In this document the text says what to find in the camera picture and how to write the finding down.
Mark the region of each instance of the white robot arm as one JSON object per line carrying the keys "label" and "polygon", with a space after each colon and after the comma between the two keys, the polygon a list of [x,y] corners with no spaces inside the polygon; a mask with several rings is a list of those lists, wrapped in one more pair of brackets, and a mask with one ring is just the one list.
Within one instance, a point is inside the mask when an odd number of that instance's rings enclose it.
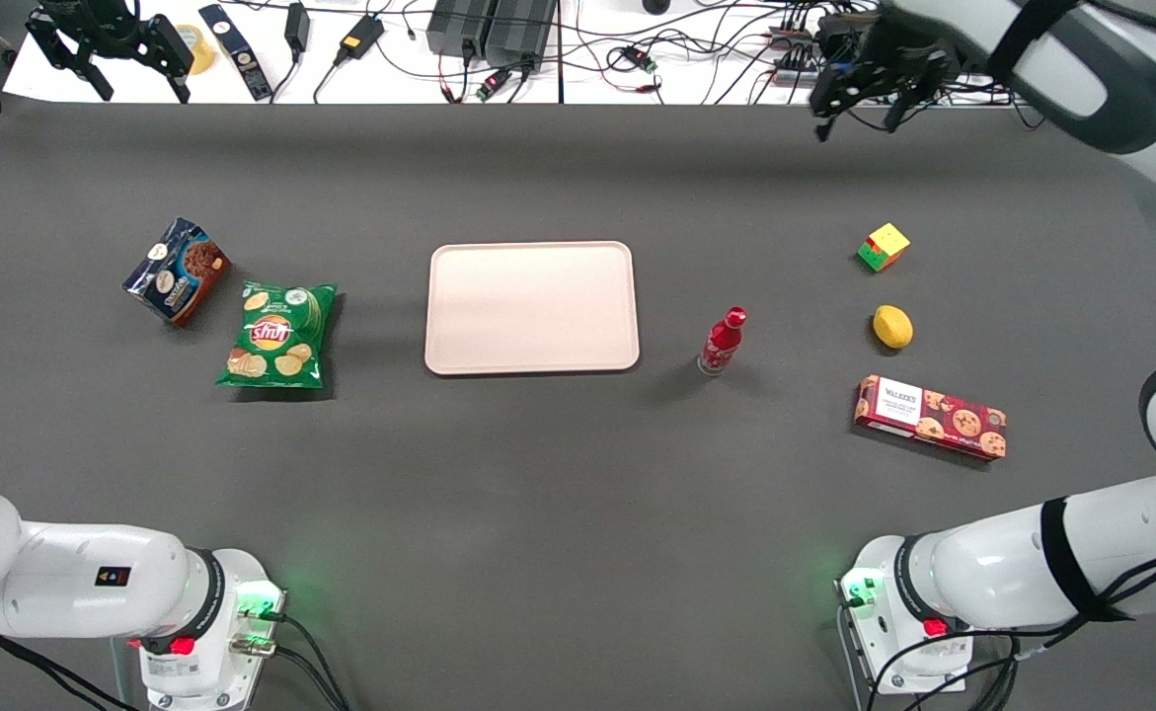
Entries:
{"label": "white robot arm", "polygon": [[242,550],[193,550],[125,525],[22,521],[0,496],[0,635],[139,647],[148,701],[240,711],[274,651],[284,594]]}
{"label": "white robot arm", "polygon": [[[1105,1],[882,0],[881,31],[868,32],[853,67],[822,73],[812,108],[835,119],[872,95],[869,87],[889,80],[884,69],[897,73],[899,59],[941,37],[971,58],[987,59],[992,73],[1061,131],[1156,184],[1156,29],[1101,5]],[[1051,22],[1046,32],[1038,32],[1046,25],[1039,17]],[[889,28],[897,31],[884,31]],[[916,46],[916,36],[926,45]],[[874,68],[867,65],[880,66],[881,76],[865,71]]]}
{"label": "white robot arm", "polygon": [[[911,66],[899,62],[916,51],[924,58],[926,37],[943,37],[987,58],[994,75],[1065,133],[1156,184],[1156,28],[1098,5],[884,0],[888,27],[874,28],[854,66],[821,77],[812,106],[830,120],[858,98],[884,92],[889,74]],[[1143,384],[1140,414],[1156,450],[1156,372]],[[966,631],[1156,613],[1156,579],[1142,590],[1132,590],[1134,580],[1114,585],[1153,561],[1156,476],[947,532],[881,536],[858,554],[838,591],[876,693],[962,691],[963,680],[951,682],[969,669]],[[925,643],[942,635],[943,642]]]}

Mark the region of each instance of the bottle cap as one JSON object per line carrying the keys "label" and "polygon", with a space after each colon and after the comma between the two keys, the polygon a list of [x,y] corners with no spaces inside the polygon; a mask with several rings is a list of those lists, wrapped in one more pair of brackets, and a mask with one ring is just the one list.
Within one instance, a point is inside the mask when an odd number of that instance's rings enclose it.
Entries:
{"label": "bottle cap", "polygon": [[746,319],[748,319],[748,313],[743,309],[740,309],[740,306],[732,306],[727,311],[726,318],[722,320],[726,321],[727,326],[731,328],[740,328],[741,325],[744,325]]}

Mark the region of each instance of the rubik's cube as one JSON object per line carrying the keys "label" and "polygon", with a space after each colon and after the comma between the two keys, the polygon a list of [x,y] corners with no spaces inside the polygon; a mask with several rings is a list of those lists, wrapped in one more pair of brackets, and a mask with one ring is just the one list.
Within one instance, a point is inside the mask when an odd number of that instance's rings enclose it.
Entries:
{"label": "rubik's cube", "polygon": [[867,261],[867,266],[872,271],[880,272],[884,267],[892,265],[894,261],[897,261],[897,258],[903,255],[903,251],[910,244],[911,239],[907,239],[905,234],[898,231],[892,222],[888,222],[881,229],[867,235],[867,242],[862,243],[861,247],[858,247],[858,255],[862,257],[864,261]]}

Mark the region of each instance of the plastic tray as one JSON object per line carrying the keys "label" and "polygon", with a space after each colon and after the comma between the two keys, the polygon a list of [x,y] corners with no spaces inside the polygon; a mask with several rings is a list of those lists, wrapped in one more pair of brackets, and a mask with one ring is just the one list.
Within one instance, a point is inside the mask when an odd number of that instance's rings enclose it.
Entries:
{"label": "plastic tray", "polygon": [[442,376],[624,370],[639,358],[621,242],[447,244],[429,269],[424,363]]}

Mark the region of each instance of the white table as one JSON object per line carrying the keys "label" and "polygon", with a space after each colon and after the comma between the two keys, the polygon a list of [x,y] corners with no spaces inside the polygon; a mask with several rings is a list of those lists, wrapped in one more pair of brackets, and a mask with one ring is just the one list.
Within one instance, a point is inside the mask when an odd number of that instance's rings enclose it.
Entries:
{"label": "white table", "polygon": [[[338,68],[334,75],[324,87],[319,95],[321,104],[442,104],[445,103],[442,92],[438,90],[437,73],[438,58],[429,53],[428,42],[424,40],[424,28],[429,23],[429,13],[435,0],[418,0],[410,5],[406,15],[402,14],[402,0],[393,0],[391,6],[381,6],[381,0],[375,0],[375,9],[383,8],[380,15],[385,23],[384,36],[379,44],[369,51],[369,54],[361,60],[349,60]],[[207,72],[186,79],[186,86],[191,90],[191,101],[194,104],[252,104],[252,96],[245,90],[244,82],[238,73],[221,53],[213,35],[205,27],[200,15],[195,12],[200,6],[207,5],[207,0],[151,0],[143,3],[144,17],[153,14],[164,14],[177,24],[193,24],[201,28],[202,35],[217,52],[217,59]],[[286,6],[283,0],[274,0],[274,6],[267,6],[260,10],[249,9],[245,5],[223,3],[227,14],[234,18],[244,37],[253,46],[262,69],[269,77],[272,86],[280,81],[280,77],[288,72],[290,53],[288,45],[283,40],[283,24]],[[336,53],[338,44],[361,16],[362,3],[338,3],[335,0],[311,0],[307,1],[311,9],[310,39],[307,40],[306,54],[301,60],[301,66],[294,76],[284,84],[283,91],[275,103],[279,104],[310,104],[312,94],[320,77],[328,71],[331,60]],[[817,17],[825,10],[818,8],[808,14],[808,28],[816,27]],[[652,37],[659,29],[646,29],[662,23],[677,28],[697,37],[707,40],[716,36],[720,42],[755,32],[766,31],[781,20],[781,5],[756,3],[754,0],[744,0],[727,8],[726,5],[717,8],[705,9],[697,5],[695,0],[675,0],[673,7],[665,15],[649,15],[642,9],[639,0],[561,0],[560,15],[564,25],[578,27],[583,30],[583,37],[572,29],[565,29],[563,36],[556,28],[551,28],[549,36],[550,49],[547,51],[549,58],[555,58],[558,42],[564,42],[564,58],[570,66],[564,67],[564,102],[566,104],[655,104],[658,98],[652,94],[636,94],[632,91],[620,91],[609,86],[599,72],[592,67],[605,62],[605,54],[615,46],[630,44],[638,37]],[[416,39],[407,38],[405,20],[415,28]],[[615,32],[615,31],[638,31],[630,37],[615,37],[615,39],[599,39],[596,35],[586,32]],[[583,39],[599,39],[592,45],[591,52],[578,49]],[[652,57],[659,64],[658,76],[662,86],[660,87],[660,99],[665,104],[695,105],[706,98],[712,104],[719,95],[732,84],[733,81],[748,68],[749,55],[757,54],[766,46],[765,37],[748,37],[740,42],[740,52],[717,58],[714,54],[701,55],[687,52],[679,46],[658,44],[652,50]],[[780,52],[768,51],[763,59],[773,59]],[[410,76],[407,73],[391,66],[394,65],[414,72]],[[150,103],[175,103],[176,98],[170,90],[164,77],[153,69],[149,69],[127,59],[95,59],[96,65],[108,77],[116,94],[112,103],[124,104],[150,104]],[[447,76],[455,95],[461,87],[461,62],[457,58],[445,58],[442,61],[443,72]],[[555,104],[558,101],[558,67],[557,64],[546,64],[541,72],[534,73],[529,77],[528,84],[520,91],[516,103],[528,104]],[[757,64],[748,68],[740,82],[731,90],[731,94],[722,99],[722,104],[743,105],[749,101],[750,92],[762,90],[762,86],[768,80],[766,72],[769,64]],[[469,82],[470,94],[480,86],[480,81],[489,76],[489,69],[483,62],[473,64],[473,80]],[[613,82],[623,86],[652,84],[653,80],[644,72],[616,73],[607,72],[606,76]],[[511,83],[501,90],[490,102],[504,103],[506,95],[516,89],[518,75],[511,77]],[[766,94],[762,96],[762,104],[805,104],[813,86],[813,76],[803,75],[801,84],[770,86]],[[84,81],[77,80],[72,72],[58,71],[46,64],[44,54],[37,49],[31,37],[27,37],[21,50],[21,58],[13,67],[8,82],[3,87],[8,94],[29,96],[29,98],[40,98],[45,101],[76,101],[76,103],[95,103],[99,101],[98,95]],[[470,104],[479,104],[472,99]]]}

